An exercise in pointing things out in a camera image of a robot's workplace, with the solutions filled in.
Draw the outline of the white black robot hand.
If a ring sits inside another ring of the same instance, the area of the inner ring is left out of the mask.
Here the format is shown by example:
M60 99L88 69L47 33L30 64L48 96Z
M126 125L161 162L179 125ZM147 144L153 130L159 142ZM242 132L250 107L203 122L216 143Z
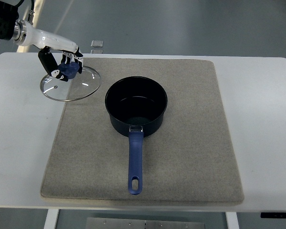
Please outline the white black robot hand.
M72 60L77 64L78 73L82 73L83 54L79 46L57 34L34 28L29 22L18 20L15 22L12 39L18 46L33 45L39 48L38 58L46 73L61 81L68 81L67 75L62 73L51 53L51 49L62 52L61 63L71 64Z

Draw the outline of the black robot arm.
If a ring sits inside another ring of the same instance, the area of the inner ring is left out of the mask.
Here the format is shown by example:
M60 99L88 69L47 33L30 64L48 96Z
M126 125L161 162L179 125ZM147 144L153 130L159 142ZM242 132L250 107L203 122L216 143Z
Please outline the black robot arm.
M15 39L15 25L19 18L18 8L22 3L23 0L20 0L12 5L0 0L0 41Z

